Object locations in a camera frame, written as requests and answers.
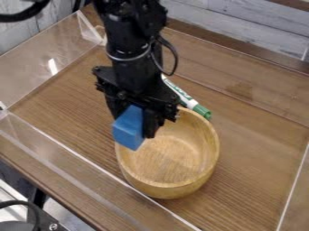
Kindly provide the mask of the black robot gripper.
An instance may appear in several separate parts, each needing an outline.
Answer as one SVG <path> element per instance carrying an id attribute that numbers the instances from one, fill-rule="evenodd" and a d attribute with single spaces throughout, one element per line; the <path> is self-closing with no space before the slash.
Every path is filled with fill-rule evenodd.
<path id="1" fill-rule="evenodd" d="M 156 137 L 166 120 L 176 122 L 180 97 L 164 83 L 164 44 L 149 42 L 137 51 L 123 51 L 106 45 L 111 66 L 95 66 L 97 89 L 106 95 L 106 104 L 114 119 L 130 105 L 142 108 L 142 136 Z"/>

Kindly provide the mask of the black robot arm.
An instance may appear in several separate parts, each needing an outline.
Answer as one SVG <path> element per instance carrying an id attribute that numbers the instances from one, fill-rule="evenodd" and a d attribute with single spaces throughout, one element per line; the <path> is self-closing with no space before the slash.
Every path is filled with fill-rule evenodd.
<path id="1" fill-rule="evenodd" d="M 121 118 L 131 106 L 142 110 L 142 137 L 153 138 L 168 120 L 174 121 L 180 98 L 166 87 L 164 49 L 177 53 L 162 36 L 168 9 L 161 0 L 93 0 L 106 28 L 109 66 L 93 68 L 97 89 L 106 95 L 113 117 Z"/>

